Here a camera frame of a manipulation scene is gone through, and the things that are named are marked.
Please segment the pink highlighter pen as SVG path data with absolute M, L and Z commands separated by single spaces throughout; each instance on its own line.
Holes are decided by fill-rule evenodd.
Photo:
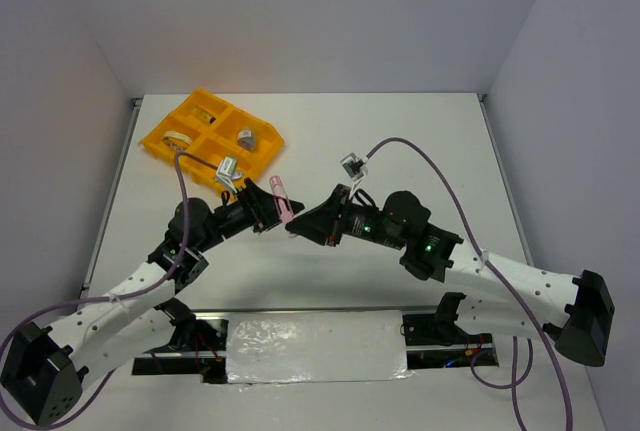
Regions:
M 277 175 L 271 176 L 269 178 L 269 185 L 271 187 L 271 193 L 274 197 L 274 203 L 277 208 L 280 221 L 283 224 L 291 222 L 294 219 L 295 211 L 293 210 L 281 178 Z

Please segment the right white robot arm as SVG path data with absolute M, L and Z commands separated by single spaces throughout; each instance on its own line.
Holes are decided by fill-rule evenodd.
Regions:
M 354 202 L 337 185 L 322 204 L 290 221 L 289 232 L 320 246 L 349 236 L 400 251 L 400 265 L 442 284 L 436 334 L 457 342 L 468 334 L 548 338 L 563 357 L 590 367 L 605 363 L 615 314 L 605 279 L 584 270 L 554 273 L 474 247 L 430 221 L 409 191 L 390 194 L 381 208 Z

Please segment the clear tape roll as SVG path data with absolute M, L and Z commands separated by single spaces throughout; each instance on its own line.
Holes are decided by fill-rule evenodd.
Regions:
M 193 144 L 193 139 L 178 131 L 166 131 L 162 137 L 162 142 L 168 148 L 180 152 L 186 151 Z

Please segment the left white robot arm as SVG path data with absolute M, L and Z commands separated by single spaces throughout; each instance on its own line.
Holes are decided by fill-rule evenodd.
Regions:
M 1 345 L 1 385 L 29 417 L 25 428 L 52 430 L 76 419 L 85 389 L 105 385 L 139 353 L 189 347 L 204 324 L 178 294 L 207 267 L 206 251 L 284 223 L 281 201 L 251 179 L 215 209 L 184 196 L 160 245 L 118 285 L 68 303 L 71 314 L 46 326 L 36 322 L 40 312 L 23 320 Z

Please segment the jar of paper clips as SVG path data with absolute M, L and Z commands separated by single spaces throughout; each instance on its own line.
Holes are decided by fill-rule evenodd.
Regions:
M 251 128 L 248 127 L 242 128 L 238 131 L 236 135 L 236 141 L 241 148 L 249 152 L 255 150 L 257 146 L 256 134 Z

